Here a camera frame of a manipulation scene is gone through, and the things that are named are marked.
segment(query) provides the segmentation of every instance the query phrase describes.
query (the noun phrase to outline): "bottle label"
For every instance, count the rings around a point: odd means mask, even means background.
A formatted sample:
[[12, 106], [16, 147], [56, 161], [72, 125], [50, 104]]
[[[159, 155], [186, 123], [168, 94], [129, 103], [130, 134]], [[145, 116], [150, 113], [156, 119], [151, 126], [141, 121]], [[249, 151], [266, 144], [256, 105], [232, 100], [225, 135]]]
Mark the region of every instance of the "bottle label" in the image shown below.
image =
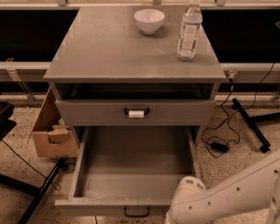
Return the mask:
[[183, 35], [184, 37], [183, 37], [180, 54], [182, 56], [190, 56], [190, 54], [192, 53], [193, 42], [195, 40], [195, 36], [197, 32], [197, 24], [195, 25], [187, 24], [185, 25], [184, 29], [185, 29]]

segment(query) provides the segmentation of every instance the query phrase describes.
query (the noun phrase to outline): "white bowl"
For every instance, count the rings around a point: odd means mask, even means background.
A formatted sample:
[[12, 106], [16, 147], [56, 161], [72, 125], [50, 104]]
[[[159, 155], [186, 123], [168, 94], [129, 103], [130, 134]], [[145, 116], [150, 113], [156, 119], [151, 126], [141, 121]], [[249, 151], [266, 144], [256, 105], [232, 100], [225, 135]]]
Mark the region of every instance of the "white bowl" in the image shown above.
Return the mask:
[[134, 14], [138, 28], [145, 34], [154, 34], [164, 21], [165, 15], [156, 9], [143, 9]]

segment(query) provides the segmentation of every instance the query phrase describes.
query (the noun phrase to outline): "drawer handle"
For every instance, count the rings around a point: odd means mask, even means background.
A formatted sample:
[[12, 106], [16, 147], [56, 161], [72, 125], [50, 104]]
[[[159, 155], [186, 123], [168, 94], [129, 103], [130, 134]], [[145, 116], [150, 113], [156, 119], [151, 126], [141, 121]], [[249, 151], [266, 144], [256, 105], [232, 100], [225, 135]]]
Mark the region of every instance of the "drawer handle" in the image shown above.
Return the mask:
[[149, 113], [149, 108], [145, 109], [128, 109], [124, 108], [124, 114], [129, 116], [131, 119], [142, 119], [144, 116], [146, 116]]
[[130, 215], [127, 213], [128, 208], [124, 207], [124, 216], [126, 217], [132, 217], [132, 218], [143, 218], [143, 217], [148, 217], [150, 214], [150, 208], [149, 206], [147, 207], [147, 213], [143, 214], [143, 215]]

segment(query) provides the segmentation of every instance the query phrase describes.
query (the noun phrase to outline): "black stand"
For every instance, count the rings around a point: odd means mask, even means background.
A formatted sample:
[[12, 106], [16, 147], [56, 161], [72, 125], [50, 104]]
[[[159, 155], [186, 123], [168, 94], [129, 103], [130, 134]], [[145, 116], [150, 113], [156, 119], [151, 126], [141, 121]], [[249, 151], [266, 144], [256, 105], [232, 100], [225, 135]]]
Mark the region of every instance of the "black stand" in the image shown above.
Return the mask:
[[[16, 125], [16, 122], [12, 120], [5, 120], [3, 124], [0, 126], [0, 141], [7, 135], [13, 127]], [[39, 202], [45, 195], [47, 189], [51, 185], [52, 181], [54, 180], [55, 176], [58, 174], [59, 170], [66, 169], [66, 165], [64, 164], [65, 159], [61, 158], [56, 163], [55, 167], [52, 169], [50, 174], [46, 177], [43, 185], [38, 188], [33, 185], [21, 182], [20, 180], [14, 179], [12, 177], [1, 175], [0, 174], [0, 185], [3, 185], [10, 189], [18, 190], [22, 193], [28, 194], [30, 196], [33, 196], [33, 200], [26, 209], [25, 213], [21, 217], [21, 220], [18, 222], [19, 224], [27, 223], [30, 216], [33, 214], [34, 210], [37, 208]]]
[[261, 116], [249, 117], [248, 114], [245, 112], [245, 110], [243, 109], [242, 105], [238, 102], [237, 99], [234, 98], [234, 99], [232, 99], [232, 101], [233, 101], [232, 108], [239, 110], [239, 112], [242, 114], [243, 118], [245, 119], [246, 123], [250, 126], [250, 128], [253, 130], [255, 135], [259, 138], [260, 142], [262, 143], [262, 147], [260, 148], [260, 150], [263, 153], [265, 153], [267, 151], [270, 151], [270, 149], [269, 149], [269, 146], [270, 146], [269, 141], [264, 137], [264, 135], [259, 130], [259, 128], [255, 124], [255, 122], [280, 119], [280, 112], [279, 113], [274, 113], [274, 114], [269, 114], [269, 115], [261, 115]]

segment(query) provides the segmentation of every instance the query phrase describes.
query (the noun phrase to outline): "drawer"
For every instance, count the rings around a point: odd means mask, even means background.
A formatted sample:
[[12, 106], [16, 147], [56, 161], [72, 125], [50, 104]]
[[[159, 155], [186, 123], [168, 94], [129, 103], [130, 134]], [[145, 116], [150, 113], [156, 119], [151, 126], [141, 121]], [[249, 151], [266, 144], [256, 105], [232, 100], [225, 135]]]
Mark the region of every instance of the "drawer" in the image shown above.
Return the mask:
[[214, 100], [58, 100], [70, 126], [206, 125]]
[[186, 175], [200, 178], [188, 127], [87, 127], [69, 199], [55, 205], [70, 216], [164, 217]]

